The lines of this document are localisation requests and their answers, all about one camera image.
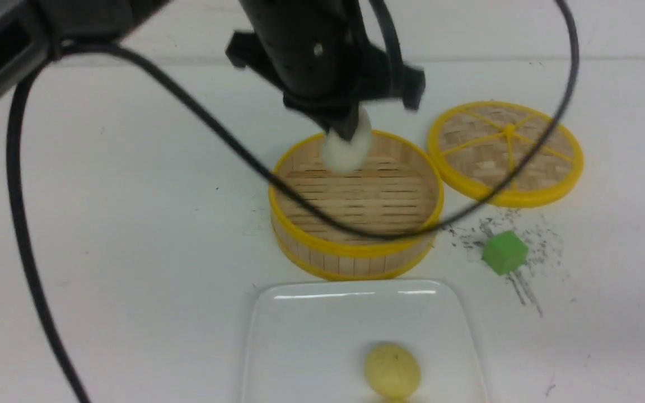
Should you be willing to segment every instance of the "bamboo steamer lid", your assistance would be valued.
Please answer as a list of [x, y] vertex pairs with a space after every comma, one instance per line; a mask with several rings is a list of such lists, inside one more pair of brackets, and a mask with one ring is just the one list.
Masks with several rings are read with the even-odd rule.
[[[535, 143], [550, 118], [505, 102], [473, 102], [440, 115], [427, 146], [443, 181], [473, 199], [486, 196]], [[491, 204], [538, 207], [570, 192], [583, 170], [574, 136], [558, 125], [527, 168]]]

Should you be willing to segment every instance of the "yellow dumpling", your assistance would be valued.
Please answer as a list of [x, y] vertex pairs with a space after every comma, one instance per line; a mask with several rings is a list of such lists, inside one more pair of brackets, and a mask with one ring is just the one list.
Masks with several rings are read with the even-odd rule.
[[422, 373], [417, 360], [407, 350], [396, 344], [380, 344], [367, 355], [365, 378], [380, 395], [404, 399], [417, 390]]

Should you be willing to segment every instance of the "black cable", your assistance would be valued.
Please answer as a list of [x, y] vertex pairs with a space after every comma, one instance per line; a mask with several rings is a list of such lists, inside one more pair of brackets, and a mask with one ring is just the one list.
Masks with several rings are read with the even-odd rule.
[[[473, 213], [477, 209], [481, 208], [487, 202], [494, 199], [500, 191], [504, 190], [514, 178], [527, 166], [527, 164], [534, 158], [535, 154], [544, 146], [544, 143], [550, 138], [553, 133], [553, 130], [559, 123], [559, 120], [563, 116], [564, 112], [571, 101], [574, 87], [576, 86], [576, 79], [578, 76], [579, 69], [579, 44], [578, 44], [578, 34], [576, 32], [576, 24], [574, 22], [573, 16], [568, 6], [564, 0], [555, 0], [559, 10], [561, 11], [566, 26], [568, 28], [569, 40], [571, 43], [571, 68], [569, 72], [568, 82], [566, 84], [566, 89], [561, 100], [560, 105], [556, 113], [553, 115], [551, 122], [545, 128], [543, 134], [539, 137], [534, 146], [530, 149], [528, 154], [520, 161], [520, 163], [513, 169], [507, 177], [497, 186], [492, 189], [489, 194], [480, 199], [478, 202], [471, 204], [470, 206], [462, 209], [459, 212], [456, 212], [451, 217], [437, 222], [429, 227], [425, 227], [419, 230], [412, 230], [407, 232], [402, 232], [399, 234], [378, 234], [374, 232], [367, 232], [355, 227], [348, 226], [343, 224], [328, 216], [324, 212], [320, 211], [314, 205], [310, 204], [305, 200], [300, 194], [298, 194], [294, 189], [287, 186], [280, 178], [271, 173], [270, 171], [263, 166], [262, 163], [258, 161], [251, 153], [241, 145], [238, 140], [236, 140], [233, 135], [231, 135], [226, 128], [223, 127], [215, 118], [213, 118], [210, 113], [208, 113], [199, 103], [197, 103], [181, 86], [176, 84], [171, 77], [167, 76], [161, 69], [156, 67], [153, 63], [149, 62], [144, 57], [139, 54], [134, 53], [133, 51], [119, 48], [115, 44], [73, 44], [67, 48], [62, 48], [61, 55], [69, 56], [72, 54], [90, 54], [90, 53], [103, 53], [109, 54], [111, 56], [117, 57], [119, 59], [127, 60], [136, 66], [143, 69], [149, 76], [153, 77], [159, 84], [164, 86], [174, 97], [181, 101], [191, 112], [193, 112], [197, 117], [200, 118], [205, 124], [213, 130], [213, 132], [220, 137], [223, 142], [225, 142], [230, 148], [235, 151], [241, 159], [243, 159], [256, 173], [263, 176], [272, 186], [274, 186], [278, 191], [282, 192], [285, 196], [294, 200], [306, 209], [310, 214], [318, 217], [321, 221], [326, 224], [334, 227], [335, 229], [341, 230], [343, 232], [349, 232], [354, 235], [361, 237], [368, 237], [376, 240], [400, 240], [411, 237], [419, 237], [420, 235], [429, 234], [432, 232], [440, 231], [441, 229], [451, 225], [453, 222], [465, 217], [468, 214]], [[26, 100], [28, 99], [29, 92], [31, 87], [34, 84], [34, 81], [39, 76], [41, 71], [46, 67], [46, 64], [39, 67], [36, 71], [31, 73], [25, 79], [23, 79], [20, 84], [17, 85], [15, 94], [13, 94], [13, 99], [11, 101], [10, 117], [8, 118], [7, 125], [7, 180], [8, 180], [8, 190], [10, 191], [10, 204], [11, 204], [11, 215], [13, 219], [13, 226], [15, 227], [16, 242], [18, 244], [18, 249], [20, 249], [21, 256], [21, 265], [23, 266], [26, 281], [29, 285], [29, 291], [31, 292], [31, 298], [34, 301], [34, 306], [36, 308], [36, 314], [38, 314], [39, 321], [41, 321], [41, 326], [44, 329], [46, 334], [46, 339], [51, 346], [52, 352], [56, 357], [57, 362], [62, 368], [67, 381], [71, 385], [71, 388], [74, 390], [74, 394], [80, 403], [90, 403], [90, 400], [87, 396], [87, 393], [74, 369], [74, 366], [67, 355], [67, 352], [64, 348], [63, 342], [59, 337], [59, 334], [56, 330], [54, 320], [49, 309], [49, 306], [46, 302], [46, 296], [44, 295], [44, 289], [41, 285], [41, 280], [39, 279], [38, 269], [36, 268], [36, 261], [34, 260], [34, 251], [31, 245], [31, 239], [29, 237], [29, 228], [26, 223], [26, 212], [25, 212], [25, 202], [23, 189], [21, 186], [21, 129], [24, 122], [24, 114], [26, 110]]]
[[44, 288], [41, 286], [39, 271], [36, 269], [34, 260], [34, 251], [31, 248], [31, 238], [29, 237], [29, 227], [26, 224], [26, 212], [24, 207], [24, 192], [21, 187], [21, 126], [24, 122], [24, 112], [26, 110], [26, 100], [29, 98], [31, 86], [39, 73], [48, 63], [39, 67], [33, 73], [23, 79], [13, 92], [11, 100], [10, 117], [7, 124], [7, 181], [8, 193], [10, 194], [11, 218], [13, 219], [13, 230], [16, 234], [16, 243], [18, 244], [18, 254], [21, 257], [21, 265], [24, 267], [26, 282], [29, 285], [29, 293], [34, 301], [34, 308], [39, 317], [44, 334], [49, 342], [49, 346], [56, 357], [59, 366], [66, 380], [74, 390], [74, 395], [80, 403], [90, 403], [84, 385], [79, 379], [79, 375], [71, 364], [69, 355], [64, 348], [64, 344], [56, 330], [54, 318], [49, 310], [49, 304], [46, 302]]
[[375, 13], [377, 23], [382, 32], [382, 39], [385, 42], [387, 51], [387, 68], [390, 71], [390, 90], [393, 94], [399, 93], [404, 80], [405, 63], [402, 61], [402, 50], [400, 41], [397, 39], [397, 31], [392, 23], [392, 15], [387, 9], [384, 0], [370, 0], [370, 6]]

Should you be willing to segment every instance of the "white table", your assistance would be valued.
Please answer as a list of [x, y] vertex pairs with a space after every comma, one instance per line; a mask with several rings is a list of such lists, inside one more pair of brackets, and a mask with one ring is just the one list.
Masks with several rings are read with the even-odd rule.
[[[551, 112], [567, 64], [424, 67], [419, 113], [369, 107], [374, 126], [420, 145], [433, 117], [463, 102]], [[251, 72], [167, 69], [268, 166], [316, 132]], [[0, 402], [73, 401], [15, 246], [7, 108], [0, 102]], [[458, 293], [492, 402], [645, 401], [645, 61], [584, 62], [564, 123], [586, 153], [573, 193], [540, 209], [487, 207], [440, 234], [405, 277]], [[41, 276], [93, 401], [237, 401], [256, 295], [316, 280], [277, 249], [266, 184], [129, 67], [47, 71], [26, 118], [23, 173]], [[447, 189], [446, 212], [468, 202]], [[499, 224], [492, 229], [530, 230], [535, 260], [523, 275], [543, 317], [480, 262], [473, 228], [487, 217]]]

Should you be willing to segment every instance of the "white plate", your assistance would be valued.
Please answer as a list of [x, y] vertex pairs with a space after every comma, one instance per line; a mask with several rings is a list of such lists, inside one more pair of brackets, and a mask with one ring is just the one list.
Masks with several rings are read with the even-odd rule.
[[365, 355], [401, 344], [422, 383], [409, 403], [484, 403], [479, 359], [464, 312], [446, 285], [384, 280], [282, 285], [253, 311], [243, 403], [383, 401], [367, 386]]

